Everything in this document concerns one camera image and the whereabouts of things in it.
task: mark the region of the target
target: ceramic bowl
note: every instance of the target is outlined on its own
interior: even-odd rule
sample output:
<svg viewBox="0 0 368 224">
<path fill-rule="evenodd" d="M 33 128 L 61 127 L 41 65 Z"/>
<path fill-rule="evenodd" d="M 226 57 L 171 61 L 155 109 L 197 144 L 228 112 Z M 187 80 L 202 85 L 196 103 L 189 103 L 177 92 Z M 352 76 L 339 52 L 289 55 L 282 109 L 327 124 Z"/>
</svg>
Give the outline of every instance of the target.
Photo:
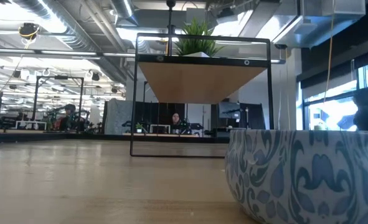
<svg viewBox="0 0 368 224">
<path fill-rule="evenodd" d="M 260 223 L 368 224 L 368 132 L 231 131 L 225 175 Z"/>
</svg>

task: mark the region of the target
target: shelf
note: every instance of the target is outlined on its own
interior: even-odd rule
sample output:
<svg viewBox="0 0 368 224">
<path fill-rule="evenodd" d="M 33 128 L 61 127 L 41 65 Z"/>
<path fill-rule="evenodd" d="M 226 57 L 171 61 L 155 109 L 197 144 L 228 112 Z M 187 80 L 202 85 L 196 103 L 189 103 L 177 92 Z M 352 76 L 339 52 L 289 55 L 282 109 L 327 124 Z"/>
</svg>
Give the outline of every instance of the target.
<svg viewBox="0 0 368 224">
<path fill-rule="evenodd" d="M 262 73 L 268 62 L 139 55 L 138 65 L 159 102 L 216 104 Z"/>
</svg>

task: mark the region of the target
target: person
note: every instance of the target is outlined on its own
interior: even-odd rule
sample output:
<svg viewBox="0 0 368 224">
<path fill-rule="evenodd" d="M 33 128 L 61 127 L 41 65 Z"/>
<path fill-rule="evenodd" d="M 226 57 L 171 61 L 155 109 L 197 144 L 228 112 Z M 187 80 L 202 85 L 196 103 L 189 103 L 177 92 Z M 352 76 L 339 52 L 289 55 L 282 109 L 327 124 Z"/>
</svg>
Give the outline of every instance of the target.
<svg viewBox="0 0 368 224">
<path fill-rule="evenodd" d="M 359 131 L 368 131 L 368 89 L 357 90 L 353 100 L 358 107 L 354 124 Z"/>
<path fill-rule="evenodd" d="M 180 122 L 181 122 L 181 120 L 179 119 L 179 114 L 174 113 L 172 115 L 172 125 L 179 125 Z"/>
<path fill-rule="evenodd" d="M 172 115 L 172 125 L 171 125 L 171 131 L 173 134 L 179 134 L 181 127 L 179 126 L 181 124 L 181 120 L 179 119 L 179 114 L 174 113 Z"/>
<path fill-rule="evenodd" d="M 59 125 L 59 130 L 60 131 L 66 131 L 66 130 L 70 130 L 72 128 L 72 126 L 73 126 L 72 116 L 73 116 L 75 111 L 76 111 L 76 106 L 75 105 L 67 104 L 65 106 L 66 117 L 64 117 L 60 120 L 60 125 Z"/>
</svg>

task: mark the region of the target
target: green plant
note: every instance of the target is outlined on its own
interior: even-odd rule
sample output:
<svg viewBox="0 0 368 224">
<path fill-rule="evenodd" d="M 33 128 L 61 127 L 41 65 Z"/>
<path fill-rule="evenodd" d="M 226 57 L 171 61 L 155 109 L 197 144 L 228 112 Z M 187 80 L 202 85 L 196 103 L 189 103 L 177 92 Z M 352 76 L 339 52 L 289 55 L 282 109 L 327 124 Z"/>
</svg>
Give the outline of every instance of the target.
<svg viewBox="0 0 368 224">
<path fill-rule="evenodd" d="M 207 23 L 202 22 L 199 24 L 195 18 L 193 18 L 190 25 L 185 24 L 182 28 L 186 35 L 211 35 L 213 30 L 207 29 Z M 193 53 L 203 52 L 209 57 L 213 57 L 222 47 L 215 46 L 215 40 L 199 40 L 199 39 L 179 39 L 176 42 L 178 55 L 189 55 Z"/>
<path fill-rule="evenodd" d="M 136 129 L 142 129 L 142 124 L 136 123 L 135 128 Z"/>
</svg>

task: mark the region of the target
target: woman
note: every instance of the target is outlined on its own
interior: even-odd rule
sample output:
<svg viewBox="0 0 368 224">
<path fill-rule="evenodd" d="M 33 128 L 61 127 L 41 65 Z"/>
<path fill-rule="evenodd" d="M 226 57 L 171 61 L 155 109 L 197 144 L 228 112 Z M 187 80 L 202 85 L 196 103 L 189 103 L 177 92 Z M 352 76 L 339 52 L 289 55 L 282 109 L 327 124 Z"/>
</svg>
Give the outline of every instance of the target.
<svg viewBox="0 0 368 224">
<path fill-rule="evenodd" d="M 171 125 L 171 133 L 173 134 L 179 134 L 181 127 L 179 126 L 181 124 L 181 120 L 179 119 L 179 114 L 174 113 L 172 115 L 172 125 Z"/>
<path fill-rule="evenodd" d="M 357 90 L 354 103 L 358 111 L 354 116 L 354 124 L 359 131 L 368 131 L 368 89 Z"/>
</svg>

